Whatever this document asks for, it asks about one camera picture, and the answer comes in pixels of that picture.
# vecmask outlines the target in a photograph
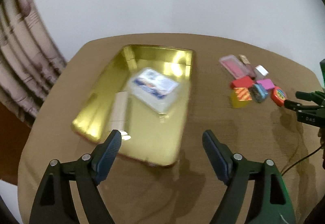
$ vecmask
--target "white cube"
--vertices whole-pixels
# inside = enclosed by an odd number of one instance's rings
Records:
[[[255,67],[254,72],[256,74],[256,80],[262,80],[264,79],[267,74],[269,73],[264,67],[261,65]]]

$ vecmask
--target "label on container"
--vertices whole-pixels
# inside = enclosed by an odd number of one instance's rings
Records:
[[[165,98],[179,85],[174,80],[150,68],[143,71],[133,82],[157,99]]]

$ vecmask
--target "pink plastic case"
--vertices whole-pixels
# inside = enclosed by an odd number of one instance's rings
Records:
[[[243,78],[249,74],[249,70],[239,59],[233,54],[224,56],[219,59],[219,62],[227,69],[235,79]]]

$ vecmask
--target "metal screw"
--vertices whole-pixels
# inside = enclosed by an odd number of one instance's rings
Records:
[[[267,159],[267,160],[266,160],[266,163],[267,163],[269,166],[274,165],[274,162],[273,162],[271,159]]]
[[[84,154],[81,159],[83,159],[84,161],[88,161],[90,159],[90,154]]]
[[[51,165],[51,166],[56,166],[56,165],[57,165],[57,160],[56,160],[56,159],[52,160],[52,161],[50,162],[50,165]]]
[[[234,154],[234,158],[236,160],[241,160],[243,158],[243,156],[241,154]]]

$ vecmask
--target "curtain fold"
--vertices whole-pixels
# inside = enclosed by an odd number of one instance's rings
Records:
[[[33,0],[3,0],[0,102],[30,125],[65,66]]]

